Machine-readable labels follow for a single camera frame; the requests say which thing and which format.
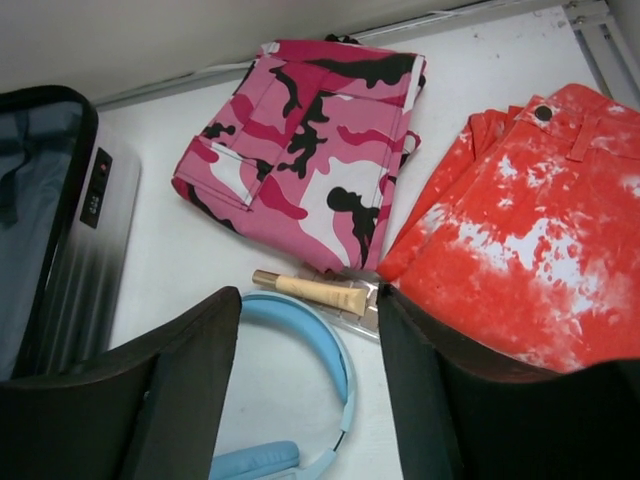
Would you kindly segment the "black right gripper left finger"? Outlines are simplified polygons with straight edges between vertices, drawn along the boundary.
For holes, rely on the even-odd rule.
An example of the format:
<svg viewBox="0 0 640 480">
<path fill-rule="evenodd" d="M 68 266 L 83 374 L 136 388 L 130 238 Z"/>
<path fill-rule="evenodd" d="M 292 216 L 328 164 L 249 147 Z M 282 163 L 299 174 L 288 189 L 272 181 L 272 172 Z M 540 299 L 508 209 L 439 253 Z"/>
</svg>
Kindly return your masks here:
<svg viewBox="0 0 640 480">
<path fill-rule="evenodd" d="M 2 478 L 207 478 L 240 313 L 227 286 L 62 373 L 2 383 Z"/>
</svg>

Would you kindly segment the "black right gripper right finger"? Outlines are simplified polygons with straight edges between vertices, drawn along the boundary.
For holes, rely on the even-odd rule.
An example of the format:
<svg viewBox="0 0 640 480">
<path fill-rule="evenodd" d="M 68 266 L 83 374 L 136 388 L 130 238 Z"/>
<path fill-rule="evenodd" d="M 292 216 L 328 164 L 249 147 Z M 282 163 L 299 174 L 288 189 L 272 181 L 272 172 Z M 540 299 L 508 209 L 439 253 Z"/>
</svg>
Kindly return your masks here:
<svg viewBox="0 0 640 480">
<path fill-rule="evenodd" d="M 382 284 L 378 318 L 408 479 L 635 479 L 639 364 L 557 374 L 499 354 Z"/>
</svg>

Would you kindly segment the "light blue headphones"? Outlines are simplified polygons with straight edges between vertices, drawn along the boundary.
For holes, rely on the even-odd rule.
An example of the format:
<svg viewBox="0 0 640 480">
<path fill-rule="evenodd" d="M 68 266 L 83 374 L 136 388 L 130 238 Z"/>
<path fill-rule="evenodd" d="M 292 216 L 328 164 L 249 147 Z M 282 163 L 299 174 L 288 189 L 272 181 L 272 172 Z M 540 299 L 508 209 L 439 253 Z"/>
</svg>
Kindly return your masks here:
<svg viewBox="0 0 640 480">
<path fill-rule="evenodd" d="M 314 308 L 293 297 L 265 290 L 242 296 L 240 319 L 280 327 L 300 336 L 314 351 L 329 374 L 343 405 L 339 437 L 311 465 L 300 465 L 300 451 L 293 441 L 277 441 L 236 450 L 212 458 L 211 479 L 320 479 L 335 462 L 355 416 L 357 385 L 355 367 L 342 339 Z"/>
</svg>

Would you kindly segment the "beige cosmetic tube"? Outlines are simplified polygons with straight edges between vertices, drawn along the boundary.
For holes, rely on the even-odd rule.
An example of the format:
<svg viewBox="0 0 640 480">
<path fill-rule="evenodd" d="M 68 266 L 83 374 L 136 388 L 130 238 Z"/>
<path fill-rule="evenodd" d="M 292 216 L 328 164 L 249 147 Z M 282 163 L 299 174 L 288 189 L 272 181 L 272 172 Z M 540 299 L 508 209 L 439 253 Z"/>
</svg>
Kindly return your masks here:
<svg viewBox="0 0 640 480">
<path fill-rule="evenodd" d="M 264 270 L 256 270 L 252 275 L 252 281 L 256 285 L 272 288 L 283 294 L 359 316 L 363 316 L 367 308 L 368 291 L 362 288 L 321 283 Z"/>
</svg>

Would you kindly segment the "orange white tie-dye pants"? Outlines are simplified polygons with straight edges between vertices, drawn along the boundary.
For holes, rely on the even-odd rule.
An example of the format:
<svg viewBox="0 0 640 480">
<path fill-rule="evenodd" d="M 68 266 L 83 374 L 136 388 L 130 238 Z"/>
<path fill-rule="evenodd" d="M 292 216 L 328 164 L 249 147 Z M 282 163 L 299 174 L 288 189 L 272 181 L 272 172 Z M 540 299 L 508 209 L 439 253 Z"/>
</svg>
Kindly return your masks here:
<svg viewBox="0 0 640 480">
<path fill-rule="evenodd" d="M 637 359 L 638 112 L 569 84 L 472 114 L 377 271 L 528 365 Z"/>
</svg>

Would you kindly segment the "black white astronaut suitcase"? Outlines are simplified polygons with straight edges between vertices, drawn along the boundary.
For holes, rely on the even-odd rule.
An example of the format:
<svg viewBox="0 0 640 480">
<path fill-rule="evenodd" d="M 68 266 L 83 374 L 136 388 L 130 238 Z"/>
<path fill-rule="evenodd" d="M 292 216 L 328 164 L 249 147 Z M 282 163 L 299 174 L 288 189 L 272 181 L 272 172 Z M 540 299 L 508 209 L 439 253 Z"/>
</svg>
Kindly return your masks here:
<svg viewBox="0 0 640 480">
<path fill-rule="evenodd" d="M 141 160 L 76 90 L 1 97 L 1 377 L 107 350 Z"/>
</svg>

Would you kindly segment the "pink camouflage pants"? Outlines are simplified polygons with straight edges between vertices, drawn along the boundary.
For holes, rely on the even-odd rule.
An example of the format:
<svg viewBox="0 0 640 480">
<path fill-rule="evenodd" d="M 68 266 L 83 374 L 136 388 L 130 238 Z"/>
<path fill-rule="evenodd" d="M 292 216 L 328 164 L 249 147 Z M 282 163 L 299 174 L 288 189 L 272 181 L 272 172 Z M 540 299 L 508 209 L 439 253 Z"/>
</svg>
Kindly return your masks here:
<svg viewBox="0 0 640 480">
<path fill-rule="evenodd" d="M 322 272 L 372 271 L 427 62 L 351 38 L 264 44 L 190 141 L 177 194 L 237 234 Z"/>
</svg>

